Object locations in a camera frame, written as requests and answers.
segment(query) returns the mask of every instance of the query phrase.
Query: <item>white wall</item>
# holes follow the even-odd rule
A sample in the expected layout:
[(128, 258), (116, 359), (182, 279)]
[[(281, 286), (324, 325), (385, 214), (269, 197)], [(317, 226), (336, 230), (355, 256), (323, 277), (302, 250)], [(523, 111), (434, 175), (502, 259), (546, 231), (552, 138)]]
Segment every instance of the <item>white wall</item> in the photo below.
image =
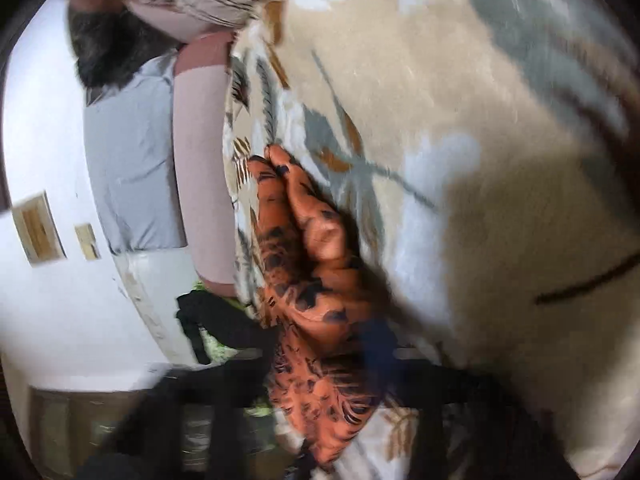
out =
[[(11, 215), (0, 216), (0, 349), (36, 387), (126, 390), (167, 359), (127, 297), (98, 222), (65, 20), (66, 1), (48, 0), (18, 41), (2, 129), (12, 202), (47, 191), (67, 258), (31, 267)], [(84, 222), (101, 260), (82, 256), (74, 225)]]
[(4, 373), (7, 393), (9, 393), (11, 409), (14, 412), (15, 423), (18, 426), (18, 432), (20, 433), (24, 447), (27, 451), (30, 451), (29, 409), (31, 398), (29, 385), (24, 375), (5, 355), (0, 355), (0, 361), (2, 361), (2, 372)]
[(174, 364), (196, 364), (175, 319), (175, 298), (189, 292), (199, 279), (188, 248), (124, 253), (114, 259), (129, 297), (164, 355)]

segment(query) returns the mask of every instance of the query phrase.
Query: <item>framed picture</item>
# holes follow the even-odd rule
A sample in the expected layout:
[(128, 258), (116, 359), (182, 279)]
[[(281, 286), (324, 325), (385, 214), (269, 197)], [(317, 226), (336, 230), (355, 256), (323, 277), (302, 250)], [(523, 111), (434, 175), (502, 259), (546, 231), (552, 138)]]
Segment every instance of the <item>framed picture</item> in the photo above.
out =
[(46, 193), (12, 208), (24, 253), (31, 265), (65, 258)]

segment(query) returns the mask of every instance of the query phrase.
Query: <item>leaf print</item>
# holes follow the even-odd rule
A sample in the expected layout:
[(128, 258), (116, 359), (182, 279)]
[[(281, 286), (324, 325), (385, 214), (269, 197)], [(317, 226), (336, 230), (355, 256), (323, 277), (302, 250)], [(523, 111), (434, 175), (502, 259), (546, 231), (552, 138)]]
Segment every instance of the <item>leaf print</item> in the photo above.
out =
[(276, 129), (278, 126), (278, 112), (276, 110), (276, 96), (274, 95), (271, 77), (264, 60), (256, 62), (255, 69), (260, 76), (262, 84), (262, 104), (264, 112), (264, 129), (267, 132), (267, 140), (273, 144), (276, 139)]
[(261, 286), (256, 288), (255, 295), (258, 299), (258, 305), (256, 306), (258, 320), (263, 328), (268, 328), (274, 321), (271, 317), (271, 309), (275, 307), (275, 300), (272, 296), (267, 297), (264, 293), (264, 288)]
[(362, 137), (360, 136), (360, 132), (356, 128), (356, 125), (353, 124), (348, 113), (344, 111), (344, 108), (342, 109), (342, 113), (344, 115), (344, 127), (345, 130), (347, 130), (347, 138), (351, 141), (351, 149), (356, 155), (362, 155)]
[(233, 99), (249, 109), (249, 78), (243, 61), (235, 56), (231, 57), (231, 95)]
[(374, 220), (373, 205), (368, 197), (362, 198), (360, 207), (360, 233), (374, 254), (378, 254), (378, 231)]
[(330, 170), (336, 173), (346, 173), (351, 169), (351, 164), (337, 158), (328, 148), (323, 148), (321, 152), (316, 152), (315, 155), (322, 160)]
[(364, 446), (360, 442), (359, 438), (354, 439), (353, 447), (358, 451), (358, 455), (360, 456), (362, 461), (367, 465), (367, 469), (369, 470), (369, 479), (370, 480), (381, 480), (382, 476), (380, 475), (379, 471), (376, 469), (376, 467), (371, 462), (371, 459), (370, 459), (369, 455), (367, 454), (367, 451), (364, 449)]
[(344, 211), (351, 211), (353, 208), (353, 186), (351, 183), (347, 183), (347, 187), (342, 193), (342, 199), (340, 200), (339, 206)]
[(252, 279), (252, 263), (251, 263), (251, 251), (249, 249), (249, 243), (246, 236), (241, 229), (236, 229), (236, 236), (238, 237), (238, 243), (236, 247), (240, 247), (238, 255), (238, 274), (236, 275), (236, 292), (238, 299), (243, 303), (247, 303), (251, 300), (252, 288), (254, 286), (254, 280)]
[(232, 162), (236, 168), (236, 184), (238, 191), (242, 189), (242, 186), (249, 181), (249, 168), (247, 166), (247, 160), (251, 155), (251, 144), (245, 137), (244, 139), (234, 140), (234, 154)]
[(264, 5), (264, 23), (271, 31), (270, 43), (278, 45), (282, 42), (282, 13), (284, 0), (271, 0)]
[(278, 76), (278, 79), (280, 80), (280, 85), (283, 89), (289, 90), (289, 80), (287, 79), (287, 74), (284, 72), (282, 63), (280, 63), (280, 59), (270, 44), (267, 45), (267, 50), (269, 51), (269, 62), (271, 63), (276, 76)]
[(258, 219), (255, 216), (255, 211), (253, 208), (250, 209), (250, 216), (251, 216), (251, 255), (252, 255), (254, 264), (256, 265), (256, 267), (258, 267), (258, 269), (260, 269), (260, 272), (262, 273), (262, 275), (264, 275), (264, 266), (262, 264), (262, 257), (260, 256), (260, 245), (258, 244), (258, 239), (256, 235), (258, 231)]
[(418, 413), (417, 410), (401, 408), (393, 399), (387, 402), (391, 404), (391, 409), (385, 410), (383, 418), (391, 425), (391, 431), (386, 441), (385, 458), (390, 462), (411, 453)]

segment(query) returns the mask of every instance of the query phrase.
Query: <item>dark hair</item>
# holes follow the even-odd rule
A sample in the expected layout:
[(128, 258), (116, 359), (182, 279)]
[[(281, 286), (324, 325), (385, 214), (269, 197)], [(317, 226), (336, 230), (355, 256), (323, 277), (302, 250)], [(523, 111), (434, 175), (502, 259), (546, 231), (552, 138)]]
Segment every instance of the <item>dark hair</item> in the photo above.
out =
[(115, 13), (69, 8), (67, 18), (78, 77), (87, 88), (123, 87), (149, 59), (177, 44), (127, 9)]

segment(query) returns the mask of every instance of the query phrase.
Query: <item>blanket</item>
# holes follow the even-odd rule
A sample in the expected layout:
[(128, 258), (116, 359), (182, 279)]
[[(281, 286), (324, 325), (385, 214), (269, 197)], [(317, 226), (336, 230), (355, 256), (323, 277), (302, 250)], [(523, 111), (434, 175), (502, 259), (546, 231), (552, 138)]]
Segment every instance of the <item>blanket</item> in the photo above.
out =
[[(640, 219), (601, 130), (628, 136), (637, 64), (602, 0), (266, 0), (223, 138), (241, 301), (268, 313), (246, 164), (276, 142), (414, 344), (495, 374), (612, 478), (640, 437)], [(337, 470), (401, 478), (414, 426), (380, 408)]]

